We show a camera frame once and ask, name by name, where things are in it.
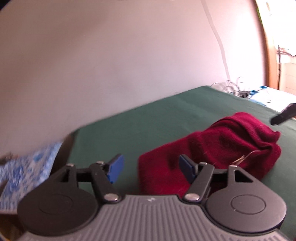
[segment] white wall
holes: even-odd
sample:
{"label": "white wall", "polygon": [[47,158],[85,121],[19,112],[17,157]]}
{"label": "white wall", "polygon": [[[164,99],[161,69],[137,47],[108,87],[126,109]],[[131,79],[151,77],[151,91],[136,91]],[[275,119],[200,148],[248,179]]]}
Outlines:
{"label": "white wall", "polygon": [[[264,82],[252,0],[207,0],[232,80]],[[12,0],[0,11],[0,154],[226,74],[200,0]]]}

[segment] wooden door frame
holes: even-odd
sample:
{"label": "wooden door frame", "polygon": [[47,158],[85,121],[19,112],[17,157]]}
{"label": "wooden door frame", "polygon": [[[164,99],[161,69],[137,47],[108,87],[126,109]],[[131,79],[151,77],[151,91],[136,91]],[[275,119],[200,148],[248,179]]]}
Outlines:
{"label": "wooden door frame", "polygon": [[263,36],[262,42],[265,54],[265,85],[274,89],[278,89],[278,64],[277,52],[274,46],[274,35],[272,29],[271,16],[269,13],[269,6],[266,0],[253,0],[256,11],[258,13],[258,20],[261,26],[261,33]]}

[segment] blue gripper pad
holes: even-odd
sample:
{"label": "blue gripper pad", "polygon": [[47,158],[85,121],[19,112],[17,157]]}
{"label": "blue gripper pad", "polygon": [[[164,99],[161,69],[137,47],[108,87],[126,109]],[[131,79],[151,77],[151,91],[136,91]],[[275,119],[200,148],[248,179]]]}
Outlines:
{"label": "blue gripper pad", "polygon": [[123,170],[124,157],[123,155],[117,155],[109,163],[109,172],[107,178],[111,183],[115,183],[118,179],[119,174]]}
{"label": "blue gripper pad", "polygon": [[187,181],[191,184],[196,178],[197,164],[193,162],[188,156],[180,155],[179,168],[186,177]]}

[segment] blue object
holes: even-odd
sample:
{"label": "blue object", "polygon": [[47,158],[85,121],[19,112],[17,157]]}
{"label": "blue object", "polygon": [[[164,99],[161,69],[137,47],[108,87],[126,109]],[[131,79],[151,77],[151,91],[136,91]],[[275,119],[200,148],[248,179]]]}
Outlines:
{"label": "blue object", "polygon": [[255,95],[257,93],[259,93],[259,91],[250,91],[250,95]]}
{"label": "blue object", "polygon": [[124,166],[123,155],[117,155],[108,164],[109,164],[109,172],[107,173],[107,178],[111,183],[115,183],[118,179],[119,174],[123,170],[123,166]]}
{"label": "blue object", "polygon": [[179,157],[179,168],[186,177],[187,181],[191,184],[196,178],[198,165],[193,162],[186,155],[180,155]]}
{"label": "blue object", "polygon": [[61,142],[0,165],[0,214],[16,214],[19,201],[43,183],[52,169]]}

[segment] cable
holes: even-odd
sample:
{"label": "cable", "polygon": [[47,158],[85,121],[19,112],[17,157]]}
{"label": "cable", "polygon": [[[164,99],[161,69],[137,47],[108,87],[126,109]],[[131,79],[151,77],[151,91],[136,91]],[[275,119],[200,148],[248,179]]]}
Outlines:
{"label": "cable", "polygon": [[207,16],[207,20],[211,26],[211,29],[217,39],[217,42],[219,44],[219,48],[220,48],[220,51],[221,51],[221,55],[222,55],[222,61],[223,61],[223,64],[224,64],[224,68],[225,68],[225,72],[226,72],[226,76],[227,76],[227,79],[230,80],[230,75],[229,75],[229,70],[228,70],[228,66],[227,66],[227,62],[226,62],[226,55],[225,55],[225,50],[224,50],[224,46],[223,46],[223,43],[222,43],[222,40],[219,36],[219,33],[214,25],[214,22],[213,22],[213,19],[212,19],[212,16],[210,14],[210,11],[209,11],[209,8],[207,6],[207,3],[205,0],[200,0],[201,1],[201,4],[202,4],[202,7],[205,11],[205,15]]}
{"label": "cable", "polygon": [[227,91],[226,89],[229,87],[229,86],[222,85],[220,82],[215,82],[215,83],[211,84],[210,87],[212,87],[213,85],[220,85],[222,87],[222,90],[224,90],[224,91]]}
{"label": "cable", "polygon": [[242,76],[238,77],[237,80],[235,81],[236,85],[238,85],[238,80],[242,78]]}

